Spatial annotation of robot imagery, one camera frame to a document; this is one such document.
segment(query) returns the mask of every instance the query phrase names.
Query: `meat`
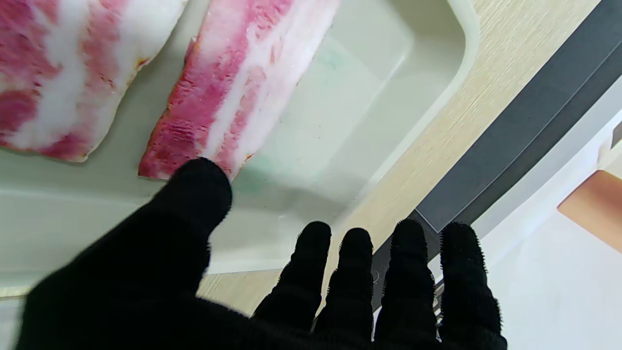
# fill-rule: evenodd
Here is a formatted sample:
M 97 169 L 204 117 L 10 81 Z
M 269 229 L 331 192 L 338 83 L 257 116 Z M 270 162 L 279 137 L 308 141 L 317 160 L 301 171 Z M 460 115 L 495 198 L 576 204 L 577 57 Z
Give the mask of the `meat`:
M 187 0 L 0 0 L 0 146 L 82 162 Z
M 139 174 L 167 179 L 202 156 L 233 179 L 277 123 L 339 3 L 212 0 Z

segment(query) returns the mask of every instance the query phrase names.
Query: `hand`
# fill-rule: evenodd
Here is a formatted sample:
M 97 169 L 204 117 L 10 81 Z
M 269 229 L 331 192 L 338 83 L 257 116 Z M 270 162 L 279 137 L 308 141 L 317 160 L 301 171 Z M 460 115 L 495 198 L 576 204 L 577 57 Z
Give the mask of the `hand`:
M 25 349 L 506 349 L 475 233 L 443 231 L 442 343 L 432 311 L 425 239 L 413 221 L 394 233 L 383 310 L 372 329 L 372 245 L 349 231 L 315 327 L 330 228 L 309 224 L 291 262 L 252 318 L 195 297 L 208 238 L 231 207 L 225 174 L 206 159 L 183 165 L 148 204 L 40 282 L 26 298 Z
M 373 282 L 372 246 L 363 229 L 349 231 L 341 244 L 326 307 L 312 330 L 321 301 L 330 228 L 309 224 L 301 233 L 290 263 L 278 285 L 257 308 L 254 319 L 293 333 L 309 333 L 319 341 L 347 348 L 371 345 Z M 442 232 L 441 261 L 445 275 L 443 321 L 439 327 L 432 309 L 434 280 L 427 268 L 422 227 L 412 220 L 393 233 L 391 262 L 386 274 L 383 308 L 376 325 L 375 349 L 506 349 L 501 336 L 497 301 L 486 286 L 484 258 L 474 231 L 450 224 Z

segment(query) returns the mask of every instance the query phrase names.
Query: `orange object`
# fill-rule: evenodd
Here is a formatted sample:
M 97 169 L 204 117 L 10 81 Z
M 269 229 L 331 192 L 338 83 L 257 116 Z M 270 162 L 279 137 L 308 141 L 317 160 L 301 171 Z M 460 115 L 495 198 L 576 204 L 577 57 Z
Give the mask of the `orange object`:
M 599 170 L 557 209 L 622 253 L 622 179 Z

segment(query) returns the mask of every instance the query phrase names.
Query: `wooden countertop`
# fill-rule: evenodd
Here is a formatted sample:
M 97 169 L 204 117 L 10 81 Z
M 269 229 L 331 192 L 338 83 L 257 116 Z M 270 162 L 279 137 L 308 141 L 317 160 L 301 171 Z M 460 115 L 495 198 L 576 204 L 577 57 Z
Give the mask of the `wooden countertop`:
M 599 0 L 471 1 L 480 16 L 481 30 L 473 70 L 448 105 L 348 220 L 348 227 L 366 228 L 376 248 L 599 3 Z M 333 233 L 333 237 L 342 235 L 343 232 Z M 339 243 L 340 239 L 333 238 L 327 277 L 337 266 Z M 251 314 L 276 284 L 279 274 L 280 271 L 271 270 L 209 275 L 198 295 Z

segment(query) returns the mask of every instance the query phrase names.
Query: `glove finger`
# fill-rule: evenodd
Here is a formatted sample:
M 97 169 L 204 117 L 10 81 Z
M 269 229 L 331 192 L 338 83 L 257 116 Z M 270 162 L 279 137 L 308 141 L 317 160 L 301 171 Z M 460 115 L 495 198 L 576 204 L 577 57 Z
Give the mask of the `glove finger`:
M 69 266 L 89 278 L 127 280 L 162 293 L 195 293 L 207 240 L 231 207 L 225 174 L 207 159 L 183 165 L 149 203 Z
M 179 168 L 146 207 L 171 213 L 209 235 L 231 209 L 232 200 L 225 173 L 213 162 L 199 158 Z
M 443 342 L 472 349 L 506 348 L 499 305 L 487 285 L 484 255 L 475 231 L 458 223 L 444 228 L 440 261 L 445 282 L 439 328 Z
M 310 331 L 322 301 L 322 280 L 330 226 L 312 222 L 298 237 L 294 254 L 278 284 L 259 304 L 253 318 Z
M 427 267 L 427 244 L 421 225 L 400 222 L 391 242 L 391 261 L 386 273 L 382 310 L 375 341 L 407 348 L 436 343 L 434 279 Z
M 326 307 L 315 325 L 318 337 L 355 346 L 371 341 L 372 250 L 369 234 L 363 229 L 350 230 L 343 238 Z

